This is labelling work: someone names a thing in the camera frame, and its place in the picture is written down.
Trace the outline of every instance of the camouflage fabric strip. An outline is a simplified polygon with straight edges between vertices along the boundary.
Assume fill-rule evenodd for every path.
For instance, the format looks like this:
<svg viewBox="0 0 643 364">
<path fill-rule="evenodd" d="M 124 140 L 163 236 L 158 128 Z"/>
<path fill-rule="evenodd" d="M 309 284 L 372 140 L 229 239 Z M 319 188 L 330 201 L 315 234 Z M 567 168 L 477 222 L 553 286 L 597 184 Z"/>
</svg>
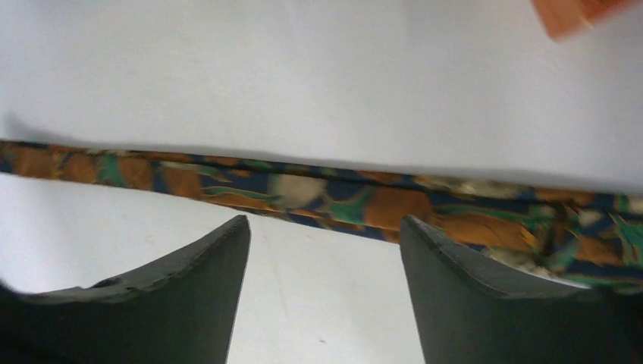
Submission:
<svg viewBox="0 0 643 364">
<path fill-rule="evenodd" d="M 397 242 L 415 215 L 488 252 L 591 284 L 643 284 L 643 198 L 165 152 L 0 141 L 0 171 L 167 193 Z"/>
</svg>

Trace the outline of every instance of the white surface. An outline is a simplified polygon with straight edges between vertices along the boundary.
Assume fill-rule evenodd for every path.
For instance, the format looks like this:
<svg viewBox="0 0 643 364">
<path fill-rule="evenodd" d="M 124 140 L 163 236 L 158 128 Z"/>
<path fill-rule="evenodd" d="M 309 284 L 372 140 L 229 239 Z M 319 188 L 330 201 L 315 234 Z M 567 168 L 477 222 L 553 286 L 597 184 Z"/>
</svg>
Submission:
<svg viewBox="0 0 643 364">
<path fill-rule="evenodd" d="M 528 0 L 0 0 L 0 137 L 643 191 L 642 18 L 556 44 Z M 233 215 L 8 176 L 0 202 L 24 290 Z M 251 223 L 230 362 L 422 362 L 396 246 Z"/>
</svg>

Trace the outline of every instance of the cloth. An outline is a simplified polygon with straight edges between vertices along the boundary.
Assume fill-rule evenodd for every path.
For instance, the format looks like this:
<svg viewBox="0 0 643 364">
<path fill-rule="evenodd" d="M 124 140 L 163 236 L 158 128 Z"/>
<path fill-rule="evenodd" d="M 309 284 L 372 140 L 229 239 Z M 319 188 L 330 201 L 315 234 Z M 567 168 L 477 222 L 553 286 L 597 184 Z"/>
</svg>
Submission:
<svg viewBox="0 0 643 364">
<path fill-rule="evenodd" d="M 414 215 L 489 256 L 519 254 L 583 284 L 643 287 L 643 196 L 7 140 L 0 150 L 3 173 L 167 193 L 392 243 Z"/>
</svg>

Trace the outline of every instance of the orange box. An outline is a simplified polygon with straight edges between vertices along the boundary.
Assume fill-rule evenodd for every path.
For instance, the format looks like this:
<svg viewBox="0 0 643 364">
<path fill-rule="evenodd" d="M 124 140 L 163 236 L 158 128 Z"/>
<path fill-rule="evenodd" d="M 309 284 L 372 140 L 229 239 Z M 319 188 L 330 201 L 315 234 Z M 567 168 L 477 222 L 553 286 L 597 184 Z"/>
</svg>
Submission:
<svg viewBox="0 0 643 364">
<path fill-rule="evenodd" d="M 641 0 L 532 0 L 547 34 L 559 39 Z"/>
</svg>

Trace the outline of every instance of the folded fabric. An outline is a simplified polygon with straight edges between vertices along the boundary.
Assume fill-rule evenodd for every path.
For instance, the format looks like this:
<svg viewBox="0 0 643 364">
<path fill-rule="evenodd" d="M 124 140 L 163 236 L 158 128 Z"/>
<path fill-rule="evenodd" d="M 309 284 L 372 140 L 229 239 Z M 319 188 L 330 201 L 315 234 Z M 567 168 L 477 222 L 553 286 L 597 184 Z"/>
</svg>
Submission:
<svg viewBox="0 0 643 364">
<path fill-rule="evenodd" d="M 167 193 L 396 243 L 407 215 L 560 278 L 643 287 L 643 196 L 0 140 L 0 172 Z"/>
</svg>

